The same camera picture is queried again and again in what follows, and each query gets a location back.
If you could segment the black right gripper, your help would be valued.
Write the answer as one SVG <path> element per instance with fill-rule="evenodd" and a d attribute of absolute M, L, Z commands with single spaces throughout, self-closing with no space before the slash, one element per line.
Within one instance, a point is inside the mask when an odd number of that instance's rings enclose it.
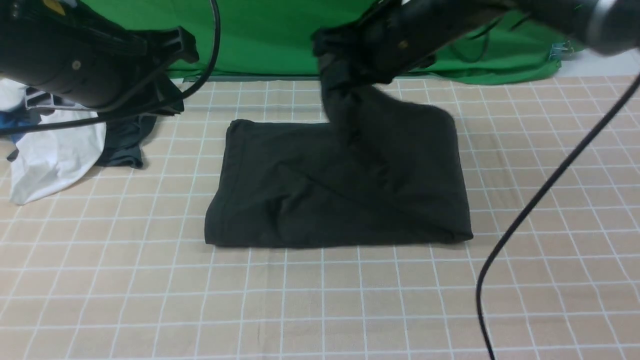
<path fill-rule="evenodd" d="M 500 0 L 382 0 L 355 22 L 353 64 L 388 84 L 505 11 Z"/>

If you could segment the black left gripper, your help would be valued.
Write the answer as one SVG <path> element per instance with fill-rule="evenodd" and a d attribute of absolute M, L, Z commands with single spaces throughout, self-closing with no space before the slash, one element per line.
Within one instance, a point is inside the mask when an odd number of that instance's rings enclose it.
<path fill-rule="evenodd" d="M 128 30 L 80 0 L 3 0 L 1 78 L 26 86 L 35 109 L 153 111 L 181 92 L 166 71 L 198 62 L 195 37 L 178 26 Z"/>

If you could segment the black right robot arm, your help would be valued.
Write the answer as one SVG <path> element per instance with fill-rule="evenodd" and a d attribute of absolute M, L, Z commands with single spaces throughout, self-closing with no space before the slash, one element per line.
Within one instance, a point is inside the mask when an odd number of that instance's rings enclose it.
<path fill-rule="evenodd" d="M 368 71 L 388 83 L 510 10 L 602 56 L 639 47 L 637 0 L 393 0 L 358 22 L 353 49 Z"/>

